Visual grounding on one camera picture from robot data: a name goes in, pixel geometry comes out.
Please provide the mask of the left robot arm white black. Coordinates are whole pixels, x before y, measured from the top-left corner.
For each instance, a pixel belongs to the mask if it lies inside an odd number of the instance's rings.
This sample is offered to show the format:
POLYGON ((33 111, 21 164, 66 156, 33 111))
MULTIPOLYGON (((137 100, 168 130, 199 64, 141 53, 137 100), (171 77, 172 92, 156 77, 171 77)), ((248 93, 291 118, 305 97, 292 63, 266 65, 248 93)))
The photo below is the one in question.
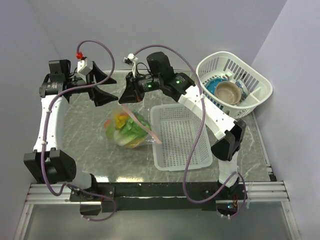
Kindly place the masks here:
POLYGON ((38 137, 32 152, 24 155, 23 162, 38 184, 71 184, 82 189, 81 195, 86 200, 94 201, 100 193, 95 176, 79 170, 75 160, 63 150, 64 118, 72 94, 88 93, 97 107, 117 101, 117 96, 92 86, 94 83, 116 84, 116 80, 87 58, 77 63, 74 74, 67 59, 51 60, 48 64, 50 72, 39 88, 38 137))

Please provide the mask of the fake green lettuce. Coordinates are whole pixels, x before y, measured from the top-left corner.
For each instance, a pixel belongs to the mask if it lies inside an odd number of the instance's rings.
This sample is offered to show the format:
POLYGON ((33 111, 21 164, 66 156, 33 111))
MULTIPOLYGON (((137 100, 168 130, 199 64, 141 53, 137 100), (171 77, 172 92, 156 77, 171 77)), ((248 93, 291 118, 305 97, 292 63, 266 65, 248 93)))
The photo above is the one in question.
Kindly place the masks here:
POLYGON ((148 133, 144 129, 142 129, 140 125, 132 119, 131 116, 128 117, 124 127, 122 127, 121 129, 116 129, 114 115, 118 113, 126 112, 123 111, 114 113, 110 118, 112 120, 112 123, 110 123, 107 127, 104 127, 106 131, 105 134, 109 140, 113 140, 114 142, 118 142, 119 144, 126 145, 131 141, 143 139, 148 135, 148 133))

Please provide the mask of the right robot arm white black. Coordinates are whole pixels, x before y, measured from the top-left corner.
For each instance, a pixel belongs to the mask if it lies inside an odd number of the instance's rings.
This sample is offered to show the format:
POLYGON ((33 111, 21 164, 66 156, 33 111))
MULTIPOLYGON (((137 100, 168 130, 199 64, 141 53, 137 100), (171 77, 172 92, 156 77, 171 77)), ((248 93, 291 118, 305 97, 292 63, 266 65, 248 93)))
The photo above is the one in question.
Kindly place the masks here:
POLYGON ((145 93, 160 90, 177 103, 183 105, 200 118, 200 126, 207 126, 217 139, 211 152, 218 159, 219 195, 224 199, 232 198, 238 182, 238 151, 246 129, 246 123, 226 115, 202 93, 199 82, 189 76, 175 72, 169 58, 162 51, 147 57, 149 75, 138 73, 138 58, 130 53, 123 62, 132 67, 126 76, 126 87, 120 97, 120 104, 139 103, 145 93))

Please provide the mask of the clear zip bag pink slider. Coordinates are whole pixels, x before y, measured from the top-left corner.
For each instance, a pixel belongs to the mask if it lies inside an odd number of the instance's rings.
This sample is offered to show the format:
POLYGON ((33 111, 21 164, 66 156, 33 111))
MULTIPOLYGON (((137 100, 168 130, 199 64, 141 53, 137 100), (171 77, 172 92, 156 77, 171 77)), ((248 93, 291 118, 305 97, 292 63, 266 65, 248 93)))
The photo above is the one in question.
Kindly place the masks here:
POLYGON ((118 104, 110 119, 104 123, 108 141, 134 149, 142 145, 162 144, 148 118, 123 104, 118 104))

